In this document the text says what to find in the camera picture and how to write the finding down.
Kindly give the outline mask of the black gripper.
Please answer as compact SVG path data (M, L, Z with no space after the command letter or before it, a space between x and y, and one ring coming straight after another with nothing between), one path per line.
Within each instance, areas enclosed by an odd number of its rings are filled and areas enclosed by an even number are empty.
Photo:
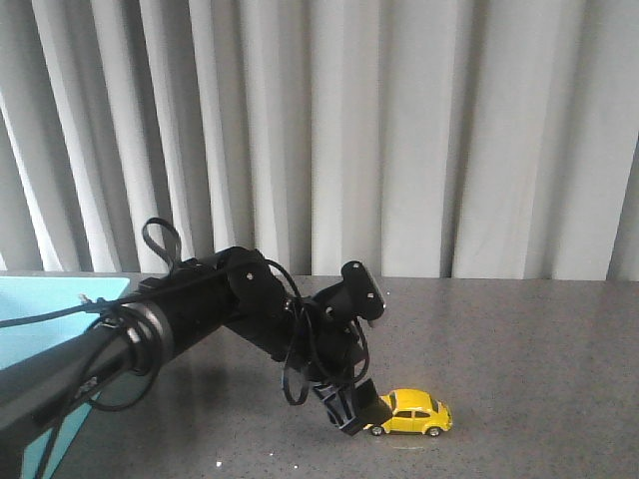
M359 316L349 308L344 286L330 286L293 301L294 332L285 356L282 390L290 394L291 373L302 375L301 394L313 393L329 422L353 436L366 425L381 425L392 409L369 378L354 387L370 365L367 339Z

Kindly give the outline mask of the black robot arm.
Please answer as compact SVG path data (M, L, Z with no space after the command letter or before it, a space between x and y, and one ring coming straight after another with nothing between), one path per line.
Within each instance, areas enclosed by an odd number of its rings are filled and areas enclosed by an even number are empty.
M365 266L353 260L338 283L312 296L257 250L234 246L205 259L170 260L115 300L89 300L94 315L79 336L17 362L1 373L1 474L17 478L25 449L39 438L45 474L65 419L124 373L154 381L161 368L221 327L282 365L282 381L302 378L291 405L318 397L330 422L353 435L391 416L367 377L362 324L379 319L384 301Z

